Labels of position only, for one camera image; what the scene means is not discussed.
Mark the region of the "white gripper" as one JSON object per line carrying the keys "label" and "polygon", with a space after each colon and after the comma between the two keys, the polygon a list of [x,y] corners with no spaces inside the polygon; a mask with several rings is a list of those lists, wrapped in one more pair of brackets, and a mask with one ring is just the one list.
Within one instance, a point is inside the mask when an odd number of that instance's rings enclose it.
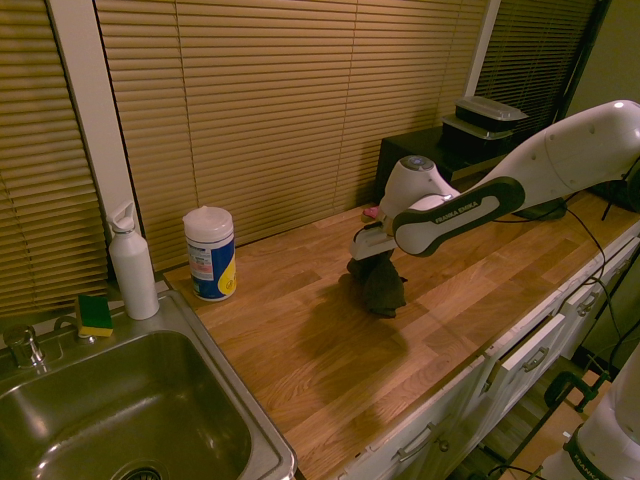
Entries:
{"label": "white gripper", "polygon": [[364,260],[375,255],[392,251],[397,243],[392,235],[388,235],[382,222],[366,224],[353,237],[350,255],[354,260]]}

